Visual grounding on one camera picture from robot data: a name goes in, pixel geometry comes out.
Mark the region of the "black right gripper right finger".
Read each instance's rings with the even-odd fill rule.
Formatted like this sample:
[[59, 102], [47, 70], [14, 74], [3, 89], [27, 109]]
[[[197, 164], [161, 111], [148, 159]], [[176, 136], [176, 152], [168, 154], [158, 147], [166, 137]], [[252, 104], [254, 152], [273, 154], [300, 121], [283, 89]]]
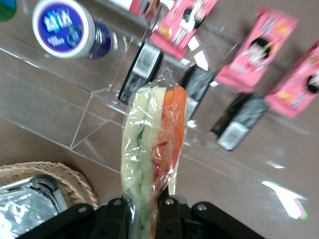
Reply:
[[263, 237], [210, 202], [192, 207], [175, 197], [161, 198], [157, 239], [262, 239]]

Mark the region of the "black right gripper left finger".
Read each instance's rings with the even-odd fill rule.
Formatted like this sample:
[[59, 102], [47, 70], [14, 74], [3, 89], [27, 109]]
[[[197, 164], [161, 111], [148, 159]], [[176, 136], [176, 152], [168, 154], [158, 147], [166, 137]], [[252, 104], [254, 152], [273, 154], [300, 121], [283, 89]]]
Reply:
[[20, 239], [127, 239], [128, 204], [114, 198], [94, 210], [89, 204], [77, 204], [30, 231]]

